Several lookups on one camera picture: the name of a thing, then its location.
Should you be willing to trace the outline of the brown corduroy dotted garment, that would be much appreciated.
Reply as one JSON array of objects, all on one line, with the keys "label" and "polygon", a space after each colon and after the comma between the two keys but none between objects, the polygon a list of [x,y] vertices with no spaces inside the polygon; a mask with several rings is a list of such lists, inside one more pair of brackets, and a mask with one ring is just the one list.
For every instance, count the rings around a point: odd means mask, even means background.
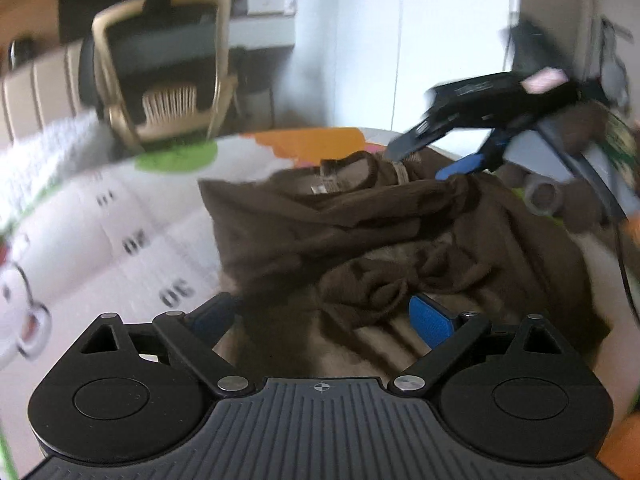
[{"label": "brown corduroy dotted garment", "polygon": [[390,379],[427,348],[423,292],[509,325],[541,314],[580,353],[608,324],[582,251],[490,174],[437,180],[446,160],[358,152],[257,183],[204,180],[225,289],[240,299],[221,353],[253,380]]}]

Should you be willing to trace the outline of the grey plush toy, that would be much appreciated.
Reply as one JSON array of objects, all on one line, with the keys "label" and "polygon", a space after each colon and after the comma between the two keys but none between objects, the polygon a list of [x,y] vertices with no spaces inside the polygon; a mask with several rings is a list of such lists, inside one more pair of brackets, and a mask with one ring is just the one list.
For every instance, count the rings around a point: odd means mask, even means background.
[{"label": "grey plush toy", "polygon": [[532,214],[558,220],[571,233],[588,232],[608,224],[604,206],[583,178],[559,182],[512,162],[500,167],[496,176],[521,196]]}]

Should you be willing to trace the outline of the cartoon printed play mat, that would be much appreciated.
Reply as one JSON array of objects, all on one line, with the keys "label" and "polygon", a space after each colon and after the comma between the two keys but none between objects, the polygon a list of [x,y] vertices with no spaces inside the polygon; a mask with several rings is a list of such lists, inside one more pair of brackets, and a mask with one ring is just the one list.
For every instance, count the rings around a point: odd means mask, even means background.
[{"label": "cartoon printed play mat", "polygon": [[[283,130],[226,136],[204,148],[176,148],[88,171],[66,181],[37,205],[17,228],[9,255],[25,272],[12,292],[29,284],[49,309],[52,328],[34,360],[1,353],[1,430],[19,476],[31,472],[43,452],[27,420],[27,403],[54,362],[100,313],[116,312],[125,322],[150,322],[168,310],[189,312],[215,292],[233,285],[220,270],[213,223],[198,179],[258,181],[274,172],[341,158],[356,151],[381,151],[396,133],[329,128]],[[639,395],[639,331],[628,310],[616,257],[604,234],[576,235],[586,260],[593,302],[612,332],[597,352],[594,371],[614,402],[614,427]],[[329,342],[318,320],[282,314],[296,328],[267,328],[266,342],[246,339],[244,325],[215,348],[233,361],[246,350],[251,370],[279,376],[378,376],[364,350],[387,364],[410,363],[401,341],[378,328],[357,336],[366,345],[356,353]]]}]

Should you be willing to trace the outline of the white trash bin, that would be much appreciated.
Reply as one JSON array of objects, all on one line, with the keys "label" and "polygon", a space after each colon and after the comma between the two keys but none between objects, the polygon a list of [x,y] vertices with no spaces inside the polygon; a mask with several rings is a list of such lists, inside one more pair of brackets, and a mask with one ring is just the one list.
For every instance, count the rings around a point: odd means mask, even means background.
[{"label": "white trash bin", "polygon": [[267,131],[274,127],[272,90],[238,92],[239,123],[244,132]]}]

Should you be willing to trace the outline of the white quilted mattress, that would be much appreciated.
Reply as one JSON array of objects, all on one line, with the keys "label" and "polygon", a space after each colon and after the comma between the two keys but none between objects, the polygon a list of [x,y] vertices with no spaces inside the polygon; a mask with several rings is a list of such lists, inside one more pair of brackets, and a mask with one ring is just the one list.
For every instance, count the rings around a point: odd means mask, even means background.
[{"label": "white quilted mattress", "polygon": [[96,112],[51,122],[1,152],[1,203],[25,208],[49,185],[110,162],[114,145]]}]

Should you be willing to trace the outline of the beige mesh office chair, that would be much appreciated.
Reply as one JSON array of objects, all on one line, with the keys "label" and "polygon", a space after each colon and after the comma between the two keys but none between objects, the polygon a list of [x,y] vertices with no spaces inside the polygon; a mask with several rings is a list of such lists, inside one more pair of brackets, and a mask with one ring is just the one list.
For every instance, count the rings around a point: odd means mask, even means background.
[{"label": "beige mesh office chair", "polygon": [[96,14],[82,45],[81,102],[132,152],[219,136],[235,97],[232,0],[124,0]]}]

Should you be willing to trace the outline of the beige padded headboard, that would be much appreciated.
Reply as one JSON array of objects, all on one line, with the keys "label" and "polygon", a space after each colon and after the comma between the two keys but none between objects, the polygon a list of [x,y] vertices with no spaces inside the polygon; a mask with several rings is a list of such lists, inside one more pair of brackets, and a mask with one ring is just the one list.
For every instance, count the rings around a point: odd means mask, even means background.
[{"label": "beige padded headboard", "polygon": [[79,97],[81,46],[66,44],[1,78],[1,148],[88,110]]}]

